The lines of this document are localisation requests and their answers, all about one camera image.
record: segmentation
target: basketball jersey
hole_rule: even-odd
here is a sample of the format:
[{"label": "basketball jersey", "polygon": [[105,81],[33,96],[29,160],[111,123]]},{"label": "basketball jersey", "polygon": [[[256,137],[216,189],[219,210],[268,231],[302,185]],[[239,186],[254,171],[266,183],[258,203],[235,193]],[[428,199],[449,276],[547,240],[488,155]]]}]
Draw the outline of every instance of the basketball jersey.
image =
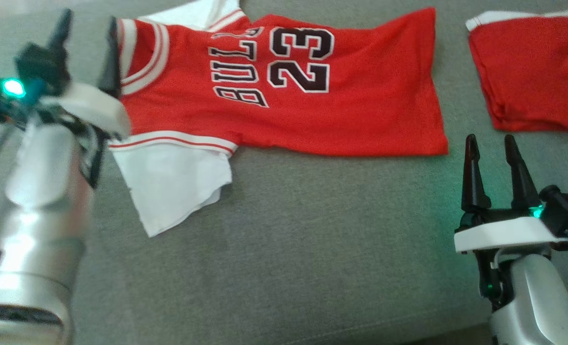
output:
[{"label": "basketball jersey", "polygon": [[[209,15],[197,20],[187,6]],[[120,20],[132,136],[111,149],[148,234],[216,201],[240,145],[446,154],[431,80],[434,26],[433,8],[374,29],[277,15],[251,23],[236,1],[221,0]]]}]

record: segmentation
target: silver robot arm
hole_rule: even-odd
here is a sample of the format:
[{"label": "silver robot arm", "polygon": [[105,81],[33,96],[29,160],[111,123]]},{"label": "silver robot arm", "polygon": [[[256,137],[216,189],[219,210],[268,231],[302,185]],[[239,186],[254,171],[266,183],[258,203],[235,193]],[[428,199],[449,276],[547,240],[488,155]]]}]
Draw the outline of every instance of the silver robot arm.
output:
[{"label": "silver robot arm", "polygon": [[30,44],[21,53],[20,80],[0,80],[0,123],[26,129],[0,217],[0,345],[72,343],[70,301],[102,151],[107,139],[130,132],[117,100],[115,20],[99,88],[70,79],[70,23],[67,10],[47,48]]},{"label": "silver robot arm", "polygon": [[71,343],[70,301],[94,191],[63,125],[37,127],[5,188],[0,344]]},{"label": "silver robot arm", "polygon": [[568,292],[550,261],[553,249],[568,251],[568,194],[556,186],[538,194],[512,136],[505,146],[514,200],[490,209],[475,136],[467,138],[455,249],[475,254],[494,345],[568,345]]}]

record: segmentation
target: black lettering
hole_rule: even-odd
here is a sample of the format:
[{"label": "black lettering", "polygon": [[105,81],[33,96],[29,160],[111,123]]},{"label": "black lettering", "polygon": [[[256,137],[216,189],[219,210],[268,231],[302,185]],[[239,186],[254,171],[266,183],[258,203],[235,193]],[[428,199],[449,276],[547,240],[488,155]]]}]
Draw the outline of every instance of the black lettering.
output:
[{"label": "black lettering", "polygon": [[269,107],[262,92],[256,88],[214,87],[216,96],[227,100]]},{"label": "black lettering", "polygon": [[218,48],[209,48],[209,55],[213,57],[245,57],[249,61],[256,61],[256,42],[254,41],[240,41],[239,47],[244,49],[240,50],[220,50]]},{"label": "black lettering", "polygon": [[230,33],[216,33],[216,34],[212,35],[212,39],[221,38],[221,37],[234,37],[234,38],[258,37],[258,35],[260,35],[262,33],[262,29],[263,29],[262,26],[260,28],[250,28],[250,29],[247,29],[241,35],[235,35],[235,34],[230,34]]},{"label": "black lettering", "polygon": [[239,63],[220,63],[211,61],[212,81],[230,81],[234,83],[256,83],[258,74],[252,65]]},{"label": "black lettering", "polygon": [[[270,49],[277,57],[290,57],[291,45],[286,37],[293,40],[293,48],[310,49],[312,60],[322,60],[333,53],[335,37],[326,29],[289,29],[275,28],[271,30]],[[318,45],[310,48],[310,39],[317,39]]]},{"label": "black lettering", "polygon": [[274,61],[267,67],[267,80],[275,88],[287,87],[288,76],[307,93],[329,92],[329,65],[309,63],[304,73],[296,61]]}]

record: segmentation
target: white armhole trim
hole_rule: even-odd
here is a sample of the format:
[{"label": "white armhole trim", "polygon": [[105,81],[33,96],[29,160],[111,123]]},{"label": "white armhole trim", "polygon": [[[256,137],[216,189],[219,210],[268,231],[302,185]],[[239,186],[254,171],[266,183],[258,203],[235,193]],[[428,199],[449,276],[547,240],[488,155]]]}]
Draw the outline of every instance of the white armhole trim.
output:
[{"label": "white armhole trim", "polygon": [[120,60],[120,77],[124,79],[128,76],[131,68],[135,44],[137,43],[137,28],[133,20],[118,20],[118,42],[120,42],[120,53],[118,56]]},{"label": "white armhole trim", "polygon": [[212,150],[224,153],[227,157],[238,149],[235,143],[212,136],[195,136],[178,131],[154,131],[130,136],[126,140],[111,140],[109,148],[112,151],[137,149],[153,144],[176,144],[192,149]]},{"label": "white armhole trim", "polygon": [[122,79],[122,94],[131,94],[156,80],[163,72],[170,51],[170,36],[162,24],[152,24],[155,35],[155,46],[152,57],[139,72]]},{"label": "white armhole trim", "polygon": [[535,14],[535,13],[525,13],[516,11],[486,11],[481,15],[471,18],[465,22],[467,30],[473,31],[478,26],[494,23],[494,22],[504,22],[505,20],[520,19],[520,18],[532,18],[532,17],[568,17],[568,10],[551,12],[545,14]]}]

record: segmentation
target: gray couch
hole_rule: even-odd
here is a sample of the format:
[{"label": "gray couch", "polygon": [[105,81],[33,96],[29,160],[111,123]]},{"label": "gray couch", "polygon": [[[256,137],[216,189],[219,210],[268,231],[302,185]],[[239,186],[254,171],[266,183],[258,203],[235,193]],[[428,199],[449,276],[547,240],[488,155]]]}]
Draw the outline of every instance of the gray couch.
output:
[{"label": "gray couch", "polygon": [[[94,83],[107,17],[183,0],[100,0],[74,7],[68,44],[77,81]],[[475,133],[494,205],[511,199],[503,135],[492,128],[467,45],[466,19],[490,9],[550,12],[568,0],[247,0],[276,13],[370,28],[437,7],[433,80],[450,155],[338,159],[241,148],[220,202],[149,239],[111,154],[105,159],[74,297],[78,345],[398,344],[481,323],[473,257],[454,252],[464,139]],[[0,20],[0,76],[58,11]],[[568,134],[516,135],[538,186],[568,191]],[[0,159],[2,186],[20,135]],[[555,262],[568,286],[568,253]]]}]

